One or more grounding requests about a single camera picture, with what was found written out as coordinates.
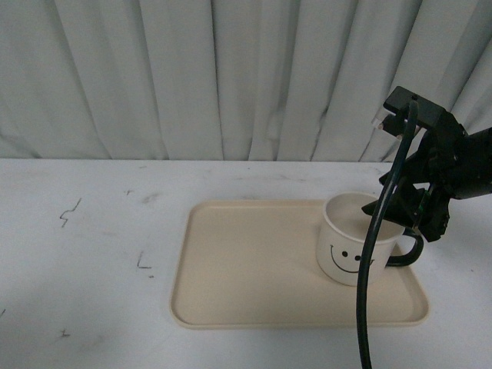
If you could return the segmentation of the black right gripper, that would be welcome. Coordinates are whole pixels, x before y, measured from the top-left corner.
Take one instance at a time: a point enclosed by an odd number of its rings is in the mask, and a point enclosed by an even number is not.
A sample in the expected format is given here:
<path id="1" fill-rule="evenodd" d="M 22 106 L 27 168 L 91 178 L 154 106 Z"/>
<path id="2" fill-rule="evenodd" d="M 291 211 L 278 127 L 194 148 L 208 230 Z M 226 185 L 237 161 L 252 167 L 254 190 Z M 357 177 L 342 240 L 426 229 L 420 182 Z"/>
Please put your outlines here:
<path id="1" fill-rule="evenodd" d="M 400 178 L 383 219 L 403 227 L 415 227 L 428 242 L 438 241 L 447 230 L 450 198 L 467 198 L 467 133 L 450 113 L 431 121 L 419 118 L 426 129 L 417 151 L 401 166 Z M 428 183 L 429 190 L 415 188 Z"/>

